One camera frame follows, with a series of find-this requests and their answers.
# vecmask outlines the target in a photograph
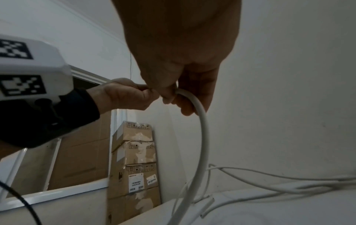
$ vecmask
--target black sleeve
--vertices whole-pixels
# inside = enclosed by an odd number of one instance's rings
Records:
[[[100,118],[99,110],[84,89],[74,89],[53,106],[38,99],[36,107],[25,100],[0,102],[0,139],[22,148],[34,148]]]

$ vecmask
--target cardboard box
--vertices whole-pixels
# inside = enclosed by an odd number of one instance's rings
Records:
[[[124,121],[112,136],[112,152],[125,141],[153,141],[152,127],[149,124]]]
[[[156,147],[153,142],[124,142],[111,157],[111,165],[124,166],[156,162]]]
[[[48,190],[108,177],[111,112],[63,137]]]
[[[111,165],[108,199],[158,187],[156,163]]]
[[[118,225],[161,204],[159,188],[108,200],[106,224]]]

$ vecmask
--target white window frame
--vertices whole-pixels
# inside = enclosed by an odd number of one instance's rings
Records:
[[[92,83],[96,84],[103,84],[109,81],[109,79],[106,79],[104,77],[100,77],[98,75],[89,73],[87,71],[81,70],[79,68],[73,67],[72,66],[72,76],[86,80]],[[127,120],[127,110],[124,109],[115,109],[111,111],[111,125],[110,125],[110,147],[108,149],[109,152],[109,173],[110,173],[110,164],[111,164],[111,140],[112,140],[112,135],[115,133],[115,131],[119,128],[121,125],[122,121]],[[29,203],[29,204],[36,204],[40,202],[46,202],[54,199],[59,199],[71,195],[76,195],[84,192],[89,192],[89,191],[94,191],[102,188],[106,188],[109,183],[109,178],[104,178],[101,180],[93,181],[90,183],[85,183],[81,185],[75,185],[71,187],[66,187],[66,188],[59,188],[56,190],[50,190],[47,191],[48,188],[48,182],[50,180],[50,176],[52,174],[53,166],[56,161],[58,149],[60,146],[60,141],[61,139],[58,139],[56,149],[54,156],[52,158],[50,170],[47,175],[46,179],[46,186],[44,187],[43,192],[38,192],[38,193],[33,193],[33,194],[28,194],[28,195],[23,195],[23,198]],[[20,164],[22,162],[22,159],[26,153],[27,149],[22,149],[13,155],[9,157],[9,160],[7,163],[0,164],[0,169],[1,168],[7,168],[6,170],[0,170],[0,178],[1,180],[5,181],[8,186],[11,186],[15,175],[20,167]],[[9,209],[14,209],[18,207],[23,207],[24,205],[15,197],[10,197],[6,198],[7,196],[7,191],[0,189],[0,212],[9,210]]]

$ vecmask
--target window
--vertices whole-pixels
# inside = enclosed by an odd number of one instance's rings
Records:
[[[72,75],[74,85],[86,89],[108,81],[103,77],[75,67],[72,67]],[[0,180],[6,182],[7,185],[12,186],[16,191],[22,194],[30,204],[106,188],[108,186],[108,173],[110,172],[111,162],[111,136],[115,133],[122,121],[126,119],[126,110],[112,110],[111,113],[107,114],[107,126],[109,126],[107,135],[92,142],[90,140],[83,140],[82,143],[79,143],[78,138],[76,138],[77,143],[71,143],[69,134],[68,137],[52,140],[36,149],[22,149],[0,161]],[[80,136],[80,132],[90,130],[90,126],[93,126],[94,123],[84,126],[72,135]],[[66,154],[66,148],[76,148],[80,144],[93,146],[96,145],[95,141],[97,141],[97,145],[103,143],[103,148],[107,149],[105,169],[100,170],[99,167],[93,169],[93,167],[88,166],[85,176],[76,174],[77,171],[73,171],[73,173],[68,171],[68,174],[56,172],[62,171],[57,167],[60,164],[60,160],[65,158],[61,157],[61,155]],[[72,165],[75,164],[76,157],[72,157],[71,160],[72,162],[69,163]],[[71,176],[76,176],[76,178],[72,180],[63,179]],[[82,181],[78,183],[77,177],[81,177]],[[5,190],[0,189],[0,211],[22,206],[23,204],[19,200],[9,195]]]

